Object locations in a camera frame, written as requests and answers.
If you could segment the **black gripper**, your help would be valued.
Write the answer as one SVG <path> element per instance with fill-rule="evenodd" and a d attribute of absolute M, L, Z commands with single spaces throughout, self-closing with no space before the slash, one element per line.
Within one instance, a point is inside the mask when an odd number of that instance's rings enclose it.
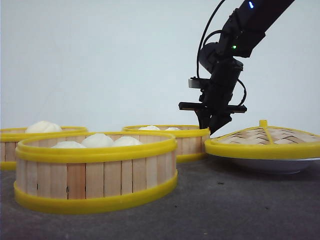
<path fill-rule="evenodd" d="M 229 104 L 242 70 L 242 62 L 233 57 L 216 63 L 207 88 L 200 89 L 202 95 L 199 97 L 199 102 L 180 102 L 179 109 L 195 111 L 199 128 L 209 128 L 210 135 L 214 134 L 232 121 L 230 114 L 247 111 L 242 103 Z"/>

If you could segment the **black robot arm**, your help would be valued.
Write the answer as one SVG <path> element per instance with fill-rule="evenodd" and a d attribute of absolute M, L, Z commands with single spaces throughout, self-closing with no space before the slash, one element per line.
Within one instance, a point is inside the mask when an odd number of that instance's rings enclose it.
<path fill-rule="evenodd" d="M 200 89 L 199 100 L 178 104 L 180 110 L 195 112 L 200 129 L 209 129 L 213 134 L 232 121 L 232 114 L 247 111 L 243 102 L 229 104 L 244 66 L 236 57 L 250 57 L 266 31 L 291 4 L 291 0 L 245 0 L 222 29 L 202 34 L 196 65 L 211 76 L 191 77 L 188 86 Z"/>

